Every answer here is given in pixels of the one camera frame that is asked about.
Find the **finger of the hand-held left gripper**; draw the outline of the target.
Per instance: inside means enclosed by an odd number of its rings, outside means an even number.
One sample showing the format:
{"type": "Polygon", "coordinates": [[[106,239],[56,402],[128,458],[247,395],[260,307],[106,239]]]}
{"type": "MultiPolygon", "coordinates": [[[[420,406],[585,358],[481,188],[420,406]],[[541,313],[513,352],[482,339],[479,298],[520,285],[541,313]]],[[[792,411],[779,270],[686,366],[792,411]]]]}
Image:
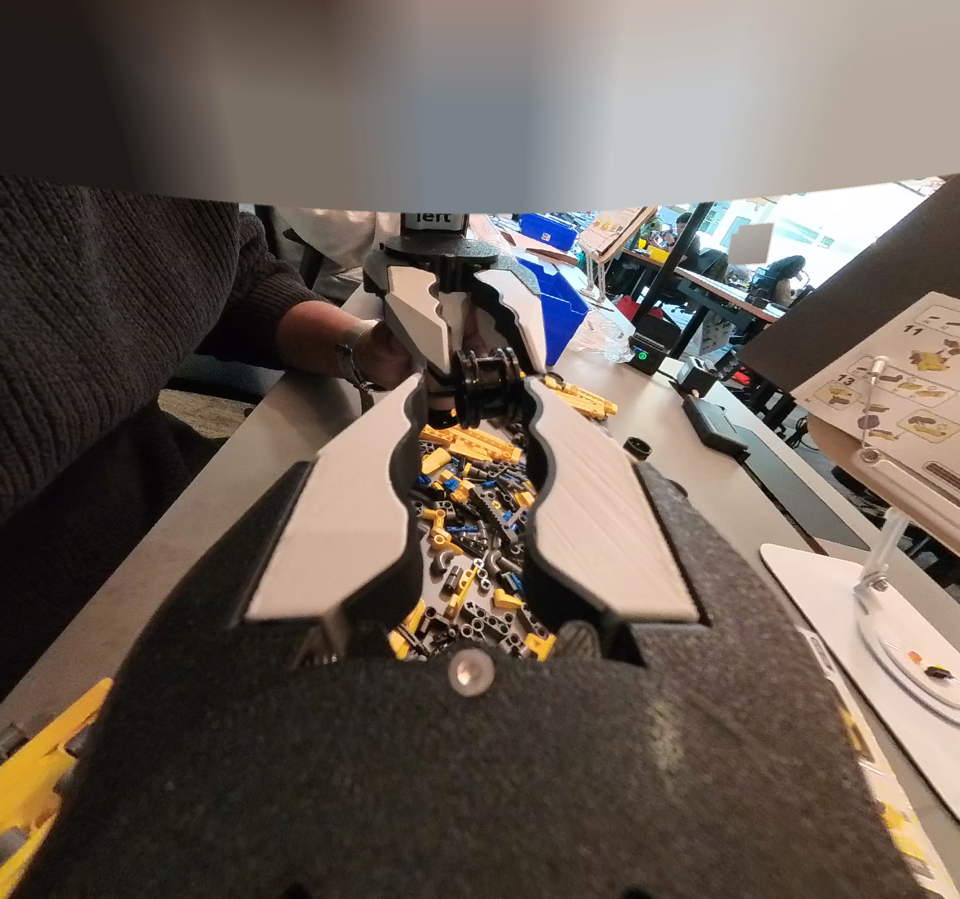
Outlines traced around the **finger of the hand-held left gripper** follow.
{"type": "Polygon", "coordinates": [[[469,288],[476,326],[486,348],[510,348],[527,375],[547,371],[541,292],[530,269],[483,269],[469,288]]]}
{"type": "Polygon", "coordinates": [[[414,370],[452,374],[460,349],[460,294],[440,291],[437,276],[412,265],[390,265],[384,315],[393,335],[409,353],[414,370]]]}

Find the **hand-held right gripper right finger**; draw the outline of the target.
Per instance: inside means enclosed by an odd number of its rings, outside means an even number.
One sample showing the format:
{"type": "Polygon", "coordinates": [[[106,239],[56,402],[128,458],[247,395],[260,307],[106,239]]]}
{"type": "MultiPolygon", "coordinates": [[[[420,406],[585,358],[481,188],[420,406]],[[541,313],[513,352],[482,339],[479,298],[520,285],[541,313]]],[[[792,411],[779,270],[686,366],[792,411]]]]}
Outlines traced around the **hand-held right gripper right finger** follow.
{"type": "Polygon", "coordinates": [[[540,378],[523,380],[522,404],[535,492],[523,588],[534,615],[553,632],[702,626],[642,464],[540,378]]]}

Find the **black plastic wheel hub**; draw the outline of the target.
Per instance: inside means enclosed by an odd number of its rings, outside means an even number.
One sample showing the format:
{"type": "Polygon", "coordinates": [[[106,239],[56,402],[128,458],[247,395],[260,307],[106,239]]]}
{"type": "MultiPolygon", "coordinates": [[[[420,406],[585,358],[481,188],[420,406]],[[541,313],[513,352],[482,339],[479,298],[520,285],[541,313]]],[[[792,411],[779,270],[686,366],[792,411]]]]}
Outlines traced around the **black plastic wheel hub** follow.
{"type": "Polygon", "coordinates": [[[457,351],[451,362],[457,424],[472,429],[483,421],[518,423],[523,412],[524,379],[520,360],[509,346],[486,355],[457,351]]]}

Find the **person's left forearm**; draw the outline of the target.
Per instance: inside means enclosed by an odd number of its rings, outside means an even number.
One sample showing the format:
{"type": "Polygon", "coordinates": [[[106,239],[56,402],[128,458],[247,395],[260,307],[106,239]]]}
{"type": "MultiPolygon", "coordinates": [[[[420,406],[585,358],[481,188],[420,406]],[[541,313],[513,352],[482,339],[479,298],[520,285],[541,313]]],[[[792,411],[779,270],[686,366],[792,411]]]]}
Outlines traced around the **person's left forearm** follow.
{"type": "Polygon", "coordinates": [[[234,202],[1,179],[2,519],[199,351],[337,375],[355,318],[234,202]]]}

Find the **person's left hand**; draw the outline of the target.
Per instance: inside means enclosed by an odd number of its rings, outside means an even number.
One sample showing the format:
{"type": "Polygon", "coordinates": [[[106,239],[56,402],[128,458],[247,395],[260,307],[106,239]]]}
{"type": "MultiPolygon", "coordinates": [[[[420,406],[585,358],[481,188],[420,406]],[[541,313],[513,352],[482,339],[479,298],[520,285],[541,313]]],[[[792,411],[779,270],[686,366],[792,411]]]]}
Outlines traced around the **person's left hand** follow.
{"type": "Polygon", "coordinates": [[[383,321],[359,319],[351,332],[349,347],[358,388],[391,391],[414,374],[411,354],[383,321]]]}

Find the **cardboard instruction board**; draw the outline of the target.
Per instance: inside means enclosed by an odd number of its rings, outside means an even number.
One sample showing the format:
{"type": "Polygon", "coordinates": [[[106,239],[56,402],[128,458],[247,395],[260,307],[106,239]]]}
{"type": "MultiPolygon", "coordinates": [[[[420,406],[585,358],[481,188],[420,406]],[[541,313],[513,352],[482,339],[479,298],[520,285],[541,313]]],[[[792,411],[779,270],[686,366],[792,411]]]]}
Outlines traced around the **cardboard instruction board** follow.
{"type": "Polygon", "coordinates": [[[644,223],[656,216],[658,210],[658,206],[603,210],[579,233],[577,245],[584,256],[595,263],[606,263],[628,244],[644,223]]]}

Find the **pile of toy building pieces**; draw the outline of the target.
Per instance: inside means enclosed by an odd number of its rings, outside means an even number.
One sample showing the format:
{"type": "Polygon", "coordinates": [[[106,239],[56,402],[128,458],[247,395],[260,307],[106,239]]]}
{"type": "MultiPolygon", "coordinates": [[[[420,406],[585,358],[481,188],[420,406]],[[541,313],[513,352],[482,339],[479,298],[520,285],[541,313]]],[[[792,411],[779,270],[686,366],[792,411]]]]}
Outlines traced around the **pile of toy building pieces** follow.
{"type": "Polygon", "coordinates": [[[488,646],[545,662],[555,636],[531,611],[523,560],[536,497],[519,423],[425,425],[410,493],[423,555],[422,591],[389,634],[394,656],[425,661],[488,646]]]}

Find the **small black printer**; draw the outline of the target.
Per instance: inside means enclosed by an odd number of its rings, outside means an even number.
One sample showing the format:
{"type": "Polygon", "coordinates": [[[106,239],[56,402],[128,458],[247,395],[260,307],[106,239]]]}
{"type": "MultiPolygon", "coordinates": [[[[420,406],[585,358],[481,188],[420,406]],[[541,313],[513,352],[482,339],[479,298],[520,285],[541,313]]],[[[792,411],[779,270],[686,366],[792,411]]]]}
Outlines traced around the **small black printer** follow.
{"type": "Polygon", "coordinates": [[[656,375],[681,337],[682,329],[659,308],[632,321],[629,337],[630,357],[626,365],[646,376],[656,375]]]}

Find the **black metal pole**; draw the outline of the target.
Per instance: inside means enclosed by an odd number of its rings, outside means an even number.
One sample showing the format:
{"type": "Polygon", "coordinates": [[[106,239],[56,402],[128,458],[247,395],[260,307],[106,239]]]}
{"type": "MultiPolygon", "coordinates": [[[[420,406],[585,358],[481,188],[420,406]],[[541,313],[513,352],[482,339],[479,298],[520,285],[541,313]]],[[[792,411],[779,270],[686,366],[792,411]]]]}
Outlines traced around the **black metal pole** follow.
{"type": "Polygon", "coordinates": [[[671,241],[666,259],[660,269],[654,274],[654,278],[646,291],[643,302],[641,303],[645,310],[648,311],[654,308],[655,305],[666,299],[666,295],[670,291],[670,284],[678,269],[695,269],[697,267],[701,249],[699,251],[688,252],[687,247],[690,244],[693,233],[699,233],[704,220],[709,216],[711,210],[714,209],[714,205],[714,201],[704,201],[690,210],[690,212],[693,213],[690,225],[686,228],[685,234],[676,245],[671,241]]]}

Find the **small black box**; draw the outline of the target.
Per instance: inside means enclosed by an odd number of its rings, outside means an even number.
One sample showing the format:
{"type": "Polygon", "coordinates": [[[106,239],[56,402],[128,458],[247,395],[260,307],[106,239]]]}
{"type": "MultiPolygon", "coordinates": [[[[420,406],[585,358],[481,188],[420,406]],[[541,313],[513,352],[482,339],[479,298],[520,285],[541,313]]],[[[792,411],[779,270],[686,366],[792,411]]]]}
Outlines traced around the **small black box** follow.
{"type": "Polygon", "coordinates": [[[678,369],[675,385],[684,395],[705,399],[718,381],[718,373],[713,363],[692,356],[678,369]]]}

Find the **long wooden desk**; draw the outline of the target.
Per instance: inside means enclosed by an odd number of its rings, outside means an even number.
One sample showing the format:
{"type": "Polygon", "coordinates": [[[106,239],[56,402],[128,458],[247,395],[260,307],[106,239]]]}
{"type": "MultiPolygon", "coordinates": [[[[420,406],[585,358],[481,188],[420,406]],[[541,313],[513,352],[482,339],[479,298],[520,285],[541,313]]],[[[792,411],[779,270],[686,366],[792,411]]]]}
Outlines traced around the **long wooden desk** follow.
{"type": "Polygon", "coordinates": [[[758,319],[767,324],[775,323],[787,315],[789,309],[773,303],[754,304],[747,299],[744,289],[715,281],[689,269],[676,268],[668,280],[668,287],[676,286],[676,291],[682,293],[689,301],[713,310],[718,315],[724,312],[738,310],[734,315],[747,317],[747,320],[758,319]]]}

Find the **person's dark sweater torso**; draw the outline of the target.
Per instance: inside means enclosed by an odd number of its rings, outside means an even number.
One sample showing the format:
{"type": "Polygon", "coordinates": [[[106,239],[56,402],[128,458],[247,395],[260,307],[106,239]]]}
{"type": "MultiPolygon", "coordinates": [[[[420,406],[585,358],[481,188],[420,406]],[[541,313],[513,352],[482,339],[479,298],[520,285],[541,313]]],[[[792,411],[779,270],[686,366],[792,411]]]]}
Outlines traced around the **person's dark sweater torso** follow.
{"type": "Polygon", "coordinates": [[[2,699],[226,443],[153,401],[2,522],[2,699]]]}

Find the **black backing board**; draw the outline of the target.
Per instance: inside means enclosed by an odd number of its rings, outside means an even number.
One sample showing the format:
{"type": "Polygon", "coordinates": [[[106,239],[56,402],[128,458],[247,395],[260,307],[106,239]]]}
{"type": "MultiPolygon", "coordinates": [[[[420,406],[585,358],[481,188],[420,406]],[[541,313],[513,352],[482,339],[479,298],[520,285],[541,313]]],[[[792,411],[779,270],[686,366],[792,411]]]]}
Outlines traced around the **black backing board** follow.
{"type": "Polygon", "coordinates": [[[790,391],[838,361],[929,293],[958,298],[959,175],[792,305],[738,354],[790,391]]]}

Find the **toy instruction booklet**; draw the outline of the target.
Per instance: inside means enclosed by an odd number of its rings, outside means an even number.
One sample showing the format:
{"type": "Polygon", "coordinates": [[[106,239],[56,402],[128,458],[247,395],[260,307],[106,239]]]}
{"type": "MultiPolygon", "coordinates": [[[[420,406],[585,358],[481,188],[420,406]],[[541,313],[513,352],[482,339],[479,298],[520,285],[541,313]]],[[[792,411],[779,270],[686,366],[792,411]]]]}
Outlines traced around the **toy instruction booklet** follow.
{"type": "Polygon", "coordinates": [[[792,393],[858,447],[958,502],[958,299],[927,293],[792,393]]]}

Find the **white printed paper sheet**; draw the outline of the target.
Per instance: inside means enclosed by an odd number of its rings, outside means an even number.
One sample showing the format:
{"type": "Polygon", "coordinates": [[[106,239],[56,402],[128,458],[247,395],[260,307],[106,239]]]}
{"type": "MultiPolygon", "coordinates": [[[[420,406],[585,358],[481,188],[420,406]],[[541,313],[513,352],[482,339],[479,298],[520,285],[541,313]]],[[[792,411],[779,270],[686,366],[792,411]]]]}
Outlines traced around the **white printed paper sheet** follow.
{"type": "Polygon", "coordinates": [[[806,641],[834,692],[854,758],[894,846],[927,897],[957,898],[958,888],[952,876],[924,830],[839,665],[815,632],[798,628],[798,633],[806,641]]]}

